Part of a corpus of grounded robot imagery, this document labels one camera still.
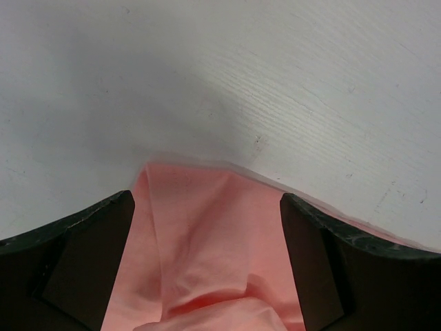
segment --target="pink fabric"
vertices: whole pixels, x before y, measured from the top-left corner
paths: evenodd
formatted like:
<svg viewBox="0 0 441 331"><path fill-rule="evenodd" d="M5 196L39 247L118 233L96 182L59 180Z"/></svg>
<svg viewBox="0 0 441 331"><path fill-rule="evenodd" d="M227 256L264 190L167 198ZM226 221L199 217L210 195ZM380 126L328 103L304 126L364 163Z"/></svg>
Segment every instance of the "pink fabric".
<svg viewBox="0 0 441 331"><path fill-rule="evenodd" d="M102 330L304 330L281 196L231 172L149 164Z"/></svg>

